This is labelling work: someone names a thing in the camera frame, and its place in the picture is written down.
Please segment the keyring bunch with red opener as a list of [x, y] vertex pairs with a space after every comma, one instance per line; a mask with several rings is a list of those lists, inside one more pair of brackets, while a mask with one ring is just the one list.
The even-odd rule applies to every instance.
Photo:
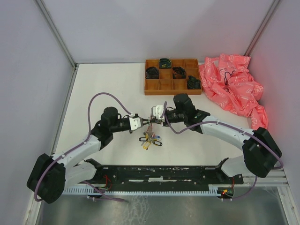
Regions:
[[161, 142], [161, 137], [156, 135], [153, 131], [153, 124], [156, 123], [156, 117], [150, 116], [145, 125], [147, 125], [147, 130], [143, 132], [143, 136], [139, 138], [139, 141], [142, 142], [141, 146], [144, 150], [148, 150], [151, 145], [162, 147], [163, 143]]

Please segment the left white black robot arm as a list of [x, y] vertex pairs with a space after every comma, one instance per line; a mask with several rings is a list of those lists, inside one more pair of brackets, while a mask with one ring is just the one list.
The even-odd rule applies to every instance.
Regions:
[[53, 203], [69, 186], [85, 180], [100, 182], [104, 177], [102, 169], [91, 162], [85, 162], [82, 166], [78, 163], [106, 147], [113, 140], [114, 133], [133, 132], [148, 124], [149, 120], [138, 114], [123, 118], [115, 107], [105, 108], [100, 120], [82, 143], [60, 154], [49, 156], [44, 153], [37, 158], [27, 187], [34, 192], [36, 201]]

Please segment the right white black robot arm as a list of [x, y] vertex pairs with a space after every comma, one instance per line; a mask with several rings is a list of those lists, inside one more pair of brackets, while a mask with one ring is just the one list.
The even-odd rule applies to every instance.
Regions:
[[225, 158], [220, 162], [220, 169], [215, 171], [218, 182], [226, 183], [241, 173], [265, 178], [271, 170], [283, 167], [282, 152], [267, 129], [259, 127], [253, 130], [227, 124], [208, 112], [196, 109], [185, 93], [175, 95], [173, 101], [175, 108], [171, 110], [167, 109], [167, 104], [152, 107], [151, 122], [164, 127], [182, 122], [186, 125], [184, 131], [211, 135], [242, 151], [241, 156]]

